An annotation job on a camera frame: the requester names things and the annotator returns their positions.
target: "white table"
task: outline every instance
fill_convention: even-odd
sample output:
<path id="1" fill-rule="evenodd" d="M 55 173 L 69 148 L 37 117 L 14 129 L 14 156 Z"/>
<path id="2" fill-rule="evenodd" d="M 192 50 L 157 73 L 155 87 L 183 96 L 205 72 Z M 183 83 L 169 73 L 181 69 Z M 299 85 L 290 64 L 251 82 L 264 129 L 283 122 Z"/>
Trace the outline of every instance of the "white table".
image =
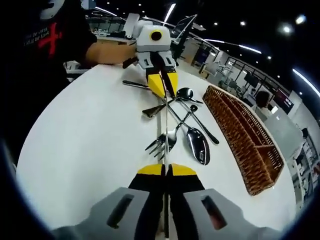
<path id="1" fill-rule="evenodd" d="M 177 72 L 179 88 L 192 88 L 194 98 L 201 100 L 209 83 Z M 134 66 L 123 70 L 98 65 L 89 70 L 49 104 L 26 138 L 17 181 L 50 229 L 84 220 L 95 203 L 118 187 L 127 187 L 138 169 L 157 163 L 144 149 L 164 131 L 164 111 L 155 119 L 145 119 L 141 111 L 156 106 L 158 100 L 147 90 L 123 85 L 122 80 L 144 83 Z M 185 116 L 179 103 L 172 107 L 181 118 Z M 274 187 L 249 195 L 229 145 L 205 104 L 196 115 L 220 141 L 218 146 L 209 142 L 209 165 L 199 164 L 190 154 L 184 127 L 170 162 L 194 169 L 205 188 L 214 188 L 238 205 L 247 221 L 282 230 L 296 212 L 286 163 Z M 186 122 L 200 128 L 191 117 Z M 170 115 L 168 128 L 176 124 Z"/>

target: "woven cutlery tray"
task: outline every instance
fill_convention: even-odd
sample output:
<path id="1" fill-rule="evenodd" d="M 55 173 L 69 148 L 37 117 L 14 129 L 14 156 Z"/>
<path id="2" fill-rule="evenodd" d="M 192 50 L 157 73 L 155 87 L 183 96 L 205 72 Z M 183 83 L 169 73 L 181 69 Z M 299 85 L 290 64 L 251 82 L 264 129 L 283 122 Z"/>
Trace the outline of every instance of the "woven cutlery tray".
<path id="1" fill-rule="evenodd" d="M 240 100 L 213 86 L 206 89 L 203 101 L 229 143 L 249 194 L 272 187 L 284 162 L 257 118 Z"/>

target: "spoon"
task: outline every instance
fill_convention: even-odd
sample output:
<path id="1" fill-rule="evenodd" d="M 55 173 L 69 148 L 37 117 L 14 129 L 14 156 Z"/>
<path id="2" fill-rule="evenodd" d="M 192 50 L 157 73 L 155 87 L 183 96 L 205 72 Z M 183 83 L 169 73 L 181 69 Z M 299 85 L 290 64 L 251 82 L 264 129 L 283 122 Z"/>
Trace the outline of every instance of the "spoon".
<path id="1" fill-rule="evenodd" d="M 203 133 L 197 128 L 190 127 L 185 122 L 183 122 L 170 105 L 168 105 L 168 109 L 176 116 L 180 123 L 188 128 L 188 131 L 186 132 L 186 139 L 194 158 L 202 165 L 208 165 L 208 163 L 210 162 L 210 150 L 208 141 Z"/>
<path id="2" fill-rule="evenodd" d="M 195 103 L 199 103 L 199 104 L 202 104 L 203 102 L 201 101 L 198 101 L 198 100 L 195 100 L 193 99 L 193 96 L 194 96 L 194 91 L 189 88 L 189 87 L 183 87 L 181 89 L 179 89 L 177 92 L 176 92 L 176 98 L 173 98 L 171 99 L 170 101 L 168 101 L 168 105 L 170 103 L 172 103 L 173 101 L 175 100 L 183 100 L 183 101 L 192 101 L 192 102 L 195 102 Z M 149 119 L 152 119 L 155 115 L 157 115 L 164 107 L 166 106 L 165 103 L 161 104 L 161 105 L 158 105 L 158 106 L 154 106 L 152 108 L 148 108 L 148 109 L 145 109 L 142 111 L 142 113 L 147 116 Z"/>
<path id="3" fill-rule="evenodd" d="M 203 129 L 206 135 L 210 138 L 210 140 L 214 144 L 219 144 L 220 143 L 219 140 L 211 134 L 211 132 L 206 128 L 206 126 L 203 125 L 203 123 L 199 120 L 199 118 L 197 118 L 197 116 L 194 114 L 194 112 L 198 110 L 198 107 L 196 105 L 191 105 L 189 108 L 183 101 L 180 101 L 180 103 L 187 111 L 189 111 L 189 109 L 192 111 L 192 117 L 200 125 L 200 127 Z"/>

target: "fork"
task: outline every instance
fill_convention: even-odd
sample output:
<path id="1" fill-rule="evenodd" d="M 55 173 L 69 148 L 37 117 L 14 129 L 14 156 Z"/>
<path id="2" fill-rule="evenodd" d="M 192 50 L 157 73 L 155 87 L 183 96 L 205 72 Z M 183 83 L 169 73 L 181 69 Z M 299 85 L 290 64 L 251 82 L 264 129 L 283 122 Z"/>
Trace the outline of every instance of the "fork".
<path id="1" fill-rule="evenodd" d="M 184 119 L 173 130 L 167 131 L 167 133 L 166 132 L 162 133 L 156 140 L 154 140 L 149 146 L 146 147 L 145 151 L 155 145 L 155 148 L 153 150 L 151 150 L 149 155 L 154 153 L 156 150 L 160 149 L 154 155 L 154 157 L 158 156 L 161 152 L 163 152 L 165 150 L 166 135 L 167 135 L 168 136 L 169 152 L 170 152 L 171 149 L 175 146 L 175 144 L 177 142 L 178 129 L 181 127 L 182 124 L 184 124 L 184 122 L 187 120 L 188 117 L 190 117 L 190 115 L 191 115 L 191 110 L 188 111 L 188 113 L 185 115 Z"/>

